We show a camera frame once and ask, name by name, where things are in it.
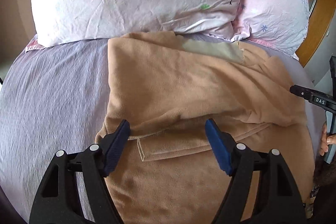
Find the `fleece blanket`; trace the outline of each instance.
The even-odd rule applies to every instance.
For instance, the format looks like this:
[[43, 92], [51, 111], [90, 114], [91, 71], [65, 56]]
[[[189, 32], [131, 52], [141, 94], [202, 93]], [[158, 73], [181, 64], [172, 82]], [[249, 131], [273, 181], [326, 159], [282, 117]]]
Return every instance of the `fleece blanket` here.
[[[173, 32], [131, 33], [108, 43], [110, 98], [99, 142], [121, 119], [131, 137], [108, 190], [125, 223], [210, 223], [230, 182], [207, 142], [212, 117], [251, 149], [280, 150], [303, 199], [314, 154], [305, 103], [277, 57], [239, 42], [243, 58], [188, 52]], [[253, 209], [254, 176], [243, 218]]]

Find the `black device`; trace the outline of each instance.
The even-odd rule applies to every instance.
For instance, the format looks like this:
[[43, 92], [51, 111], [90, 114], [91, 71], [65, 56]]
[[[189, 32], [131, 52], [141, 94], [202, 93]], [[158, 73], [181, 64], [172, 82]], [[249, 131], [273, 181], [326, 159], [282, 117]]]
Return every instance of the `black device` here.
[[[332, 56], [329, 60], [330, 73], [333, 83], [333, 96], [320, 92], [318, 90], [307, 89], [303, 86], [293, 85], [290, 87], [290, 92], [302, 97], [308, 102], [322, 107], [325, 110], [325, 116], [327, 120], [327, 133], [328, 135], [336, 134], [336, 57]], [[324, 155], [324, 161], [331, 163], [336, 152], [336, 145], [330, 144], [328, 152]]]
[[[219, 167], [232, 177], [212, 224], [322, 223], [306, 219], [293, 175], [277, 149], [269, 153], [253, 151], [221, 132], [212, 119], [206, 121], [205, 132]], [[93, 223], [84, 218], [79, 201], [76, 172], [83, 172], [95, 223], [123, 224], [104, 177], [115, 170], [129, 135], [130, 125], [123, 120], [99, 145], [69, 155], [57, 151], [36, 193], [29, 223]], [[253, 214], [241, 221], [254, 171], [260, 171], [260, 176]]]

